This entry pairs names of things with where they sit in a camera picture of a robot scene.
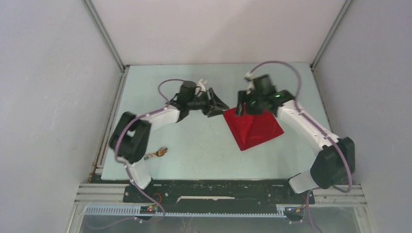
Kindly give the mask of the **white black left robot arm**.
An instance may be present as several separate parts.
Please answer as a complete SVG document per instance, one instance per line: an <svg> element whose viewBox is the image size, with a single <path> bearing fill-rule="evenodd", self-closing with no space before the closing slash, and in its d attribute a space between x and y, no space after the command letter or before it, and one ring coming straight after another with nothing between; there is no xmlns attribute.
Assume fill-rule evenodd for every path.
<svg viewBox="0 0 412 233"><path fill-rule="evenodd" d="M144 159L150 134L183 120L190 111L200 110L205 116L214 117L229 109L212 88L206 88L206 84L206 79L198 82L183 80L179 92L166 99L165 106L139 116L131 112L121 115L109 146L115 153L115 161L124 166L131 184L137 187L135 196L141 202L150 201L154 195L149 186L152 177Z"/></svg>

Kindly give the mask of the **red cloth napkin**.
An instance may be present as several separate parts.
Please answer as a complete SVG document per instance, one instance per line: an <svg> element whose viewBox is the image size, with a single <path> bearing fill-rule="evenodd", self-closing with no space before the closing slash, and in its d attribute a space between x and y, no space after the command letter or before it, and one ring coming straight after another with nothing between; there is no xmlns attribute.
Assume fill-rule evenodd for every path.
<svg viewBox="0 0 412 233"><path fill-rule="evenodd" d="M261 115L236 116L235 109L223 117L241 151L248 150L284 134L275 116L267 111Z"/></svg>

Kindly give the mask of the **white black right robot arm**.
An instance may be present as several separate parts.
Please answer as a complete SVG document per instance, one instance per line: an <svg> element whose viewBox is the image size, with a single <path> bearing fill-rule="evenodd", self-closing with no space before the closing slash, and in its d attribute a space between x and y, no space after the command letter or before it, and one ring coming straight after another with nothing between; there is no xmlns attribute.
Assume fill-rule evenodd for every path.
<svg viewBox="0 0 412 233"><path fill-rule="evenodd" d="M278 91L268 74L254 77L248 72L246 90L238 92L237 116L261 115L270 112L289 125L311 146L316 158L311 168L288 179L282 190L285 201L297 202L302 193L311 189L328 189L343 179L352 188L355 171L355 143L350 137L341 138L322 127L300 105L288 90Z"/></svg>

